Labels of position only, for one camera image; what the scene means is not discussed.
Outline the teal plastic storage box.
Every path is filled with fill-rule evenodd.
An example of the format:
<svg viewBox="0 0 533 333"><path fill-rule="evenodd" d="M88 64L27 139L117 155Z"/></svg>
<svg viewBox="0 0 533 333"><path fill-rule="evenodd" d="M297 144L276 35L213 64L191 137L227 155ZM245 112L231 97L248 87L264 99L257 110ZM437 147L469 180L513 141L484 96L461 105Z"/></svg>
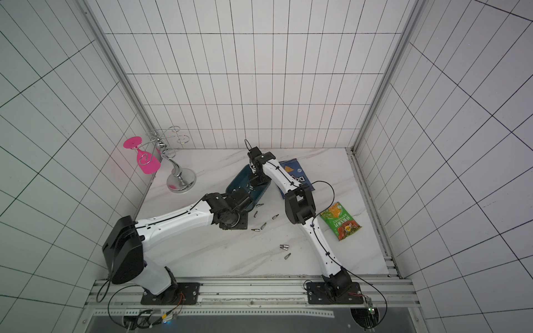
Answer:
<svg viewBox="0 0 533 333"><path fill-rule="evenodd" d="M246 207L246 210L250 212L258 204L270 184L270 178L259 177L252 172L249 165L246 165L226 187L226 194L232 194L240 188L245 189L252 200Z"/></svg>

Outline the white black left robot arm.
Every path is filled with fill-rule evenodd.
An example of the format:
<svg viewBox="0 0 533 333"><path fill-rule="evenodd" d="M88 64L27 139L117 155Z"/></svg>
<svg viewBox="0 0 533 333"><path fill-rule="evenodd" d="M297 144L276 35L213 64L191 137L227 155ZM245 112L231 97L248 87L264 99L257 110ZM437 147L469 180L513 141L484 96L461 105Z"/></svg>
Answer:
<svg viewBox="0 0 533 333"><path fill-rule="evenodd" d="M230 230L247 220L254 200L245 189L204 195L195 204L149 219L117 221L102 246L109 284L134 283L159 296L177 286L170 269L147 257L152 248L195 228L218 225Z"/></svg>

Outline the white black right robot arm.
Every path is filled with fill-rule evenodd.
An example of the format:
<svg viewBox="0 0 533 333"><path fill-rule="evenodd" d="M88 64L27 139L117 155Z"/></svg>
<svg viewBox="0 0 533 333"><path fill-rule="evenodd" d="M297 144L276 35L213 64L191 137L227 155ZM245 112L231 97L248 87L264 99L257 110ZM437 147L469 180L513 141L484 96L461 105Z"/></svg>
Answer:
<svg viewBox="0 0 533 333"><path fill-rule="evenodd" d="M311 187L290 176L270 152L263 153L258 147L249 148L248 158L253 174L260 180L272 181L284 194L287 218L300 227L315 251L324 281L324 294L331 301L339 300L348 293L352 280L349 272L337 262L319 227L319 213Z"/></svg>

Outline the blue Doritos chip bag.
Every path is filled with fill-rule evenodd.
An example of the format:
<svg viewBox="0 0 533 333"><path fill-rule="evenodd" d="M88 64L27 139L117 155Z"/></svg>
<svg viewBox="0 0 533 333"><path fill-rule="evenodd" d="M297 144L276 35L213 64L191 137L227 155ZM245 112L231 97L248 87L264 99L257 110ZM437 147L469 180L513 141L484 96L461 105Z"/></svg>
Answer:
<svg viewBox="0 0 533 333"><path fill-rule="evenodd" d="M294 180L297 180L301 184L308 185L311 188L311 191L315 190L312 183L310 182L310 179L307 177L306 173L304 172L300 162L296 158L291 159L291 160L280 161L280 166Z"/></svg>

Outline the green orange snack bag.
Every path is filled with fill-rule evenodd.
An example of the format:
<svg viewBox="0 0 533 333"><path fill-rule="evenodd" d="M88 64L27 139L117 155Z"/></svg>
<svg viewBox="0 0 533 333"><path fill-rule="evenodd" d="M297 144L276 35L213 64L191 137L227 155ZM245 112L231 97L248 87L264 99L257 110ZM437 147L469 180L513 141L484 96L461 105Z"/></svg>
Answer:
<svg viewBox="0 0 533 333"><path fill-rule="evenodd" d="M362 228L340 202L334 203L320 213L320 217L334 232L339 241L344 240Z"/></svg>

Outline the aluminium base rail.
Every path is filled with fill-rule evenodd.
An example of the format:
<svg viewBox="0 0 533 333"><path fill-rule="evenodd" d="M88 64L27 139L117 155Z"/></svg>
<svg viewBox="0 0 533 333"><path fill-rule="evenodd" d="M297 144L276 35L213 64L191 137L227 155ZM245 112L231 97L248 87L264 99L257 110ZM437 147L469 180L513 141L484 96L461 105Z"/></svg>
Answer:
<svg viewBox="0 0 533 333"><path fill-rule="evenodd" d="M91 315L134 317L177 315L288 314L331 317L334 308L420 307L410 280L396 276L354 278L347 293L327 296L320 277L187 277L166 296L154 296L134 284L94 283L84 306Z"/></svg>

